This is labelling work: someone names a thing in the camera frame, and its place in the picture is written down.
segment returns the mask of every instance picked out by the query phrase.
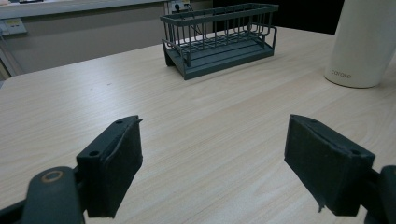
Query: gripper screw hole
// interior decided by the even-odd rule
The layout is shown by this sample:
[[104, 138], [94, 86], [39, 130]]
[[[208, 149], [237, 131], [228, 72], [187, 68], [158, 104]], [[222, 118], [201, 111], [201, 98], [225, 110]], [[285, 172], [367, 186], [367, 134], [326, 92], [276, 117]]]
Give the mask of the gripper screw hole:
[[361, 153], [358, 151], [358, 150], [356, 150], [356, 149], [352, 149], [352, 150], [350, 150], [353, 154], [355, 154], [355, 155], [360, 155]]
[[97, 155], [99, 155], [99, 152], [98, 152], [98, 151], [92, 151], [92, 152], [90, 152], [90, 156], [97, 156]]

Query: rack base tray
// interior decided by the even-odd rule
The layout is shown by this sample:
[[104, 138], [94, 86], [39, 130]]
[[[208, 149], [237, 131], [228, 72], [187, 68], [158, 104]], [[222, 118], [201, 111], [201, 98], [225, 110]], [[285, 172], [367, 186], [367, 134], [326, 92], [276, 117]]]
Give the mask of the rack base tray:
[[191, 66], [175, 49], [165, 49], [165, 60], [168, 66], [175, 65], [177, 70], [188, 80], [243, 63], [250, 63], [274, 55], [274, 49], [260, 40], [250, 39], [243, 42], [218, 46], [191, 53]]

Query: white cylindrical canister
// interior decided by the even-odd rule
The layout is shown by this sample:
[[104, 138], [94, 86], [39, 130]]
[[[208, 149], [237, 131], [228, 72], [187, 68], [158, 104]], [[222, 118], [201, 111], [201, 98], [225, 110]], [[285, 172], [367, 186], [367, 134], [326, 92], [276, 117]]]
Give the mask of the white cylindrical canister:
[[396, 50], [396, 0], [345, 0], [325, 77], [369, 88], [380, 83]]

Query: metal wire basket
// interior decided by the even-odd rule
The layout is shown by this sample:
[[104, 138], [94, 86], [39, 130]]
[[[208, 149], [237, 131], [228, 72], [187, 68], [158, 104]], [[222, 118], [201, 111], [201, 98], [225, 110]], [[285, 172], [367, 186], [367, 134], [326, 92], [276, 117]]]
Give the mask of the metal wire basket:
[[[248, 3], [162, 16], [166, 64], [187, 80], [273, 56], [271, 23], [277, 10], [277, 5]], [[268, 35], [271, 45], [265, 42]]]

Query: gray dish rack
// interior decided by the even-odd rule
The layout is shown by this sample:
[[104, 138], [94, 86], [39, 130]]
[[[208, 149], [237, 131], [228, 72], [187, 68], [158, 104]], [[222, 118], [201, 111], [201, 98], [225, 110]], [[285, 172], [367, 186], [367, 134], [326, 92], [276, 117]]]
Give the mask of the gray dish rack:
[[278, 5], [247, 3], [162, 16], [166, 65], [187, 80], [273, 56], [277, 10]]

